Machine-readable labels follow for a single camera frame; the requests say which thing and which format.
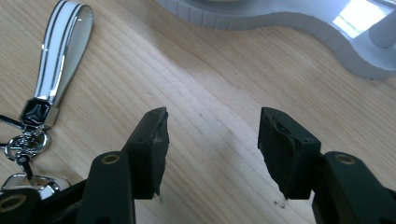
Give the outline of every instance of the wooden table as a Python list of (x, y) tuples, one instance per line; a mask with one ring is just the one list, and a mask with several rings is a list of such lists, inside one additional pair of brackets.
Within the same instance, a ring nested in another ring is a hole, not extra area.
[[(92, 159), (120, 150), (150, 109), (166, 106), (171, 145), (162, 195), (136, 201), (138, 223), (315, 223), (310, 201), (285, 201), (257, 149), (262, 106), (283, 110), (322, 142), (361, 158), (396, 189), (396, 77), (346, 71), (313, 36), (285, 27), (218, 31), (153, 0), (86, 0), (92, 38), (49, 131), (38, 174), (72, 184)], [(0, 2), (0, 113), (33, 95), (56, 1)], [(20, 134), (0, 124), (0, 141)], [(20, 168), (0, 156), (0, 181)]]

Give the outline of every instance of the white plastic base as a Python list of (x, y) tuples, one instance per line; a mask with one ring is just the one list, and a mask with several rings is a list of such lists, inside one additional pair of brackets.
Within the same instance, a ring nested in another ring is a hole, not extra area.
[(395, 7), (391, 1), (380, 1), (156, 0), (180, 18), (205, 27), (246, 30), (280, 25), (304, 30), (327, 45), (348, 71), (370, 79), (396, 75), (396, 46), (380, 48), (369, 36), (369, 28)]

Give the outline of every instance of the tabletop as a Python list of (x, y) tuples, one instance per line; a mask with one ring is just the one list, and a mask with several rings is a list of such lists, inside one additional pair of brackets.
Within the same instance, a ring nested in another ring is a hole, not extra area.
[[(91, 40), (52, 143), (34, 159), (38, 174), (76, 184), (96, 156), (122, 149), (147, 111), (166, 106), (161, 196), (135, 202), (137, 223), (315, 223), (312, 200), (286, 201), (257, 149), (268, 106), (315, 135), (321, 152), (352, 154), (396, 189), (396, 77), (357, 77), (312, 35), (288, 27), (219, 31), (153, 0), (83, 3), (94, 12)], [(33, 96), (55, 5), (0, 2), (0, 114), (17, 119)], [(20, 134), (0, 128), (0, 142)], [(4, 155), (0, 170), (1, 182), (20, 172)]]

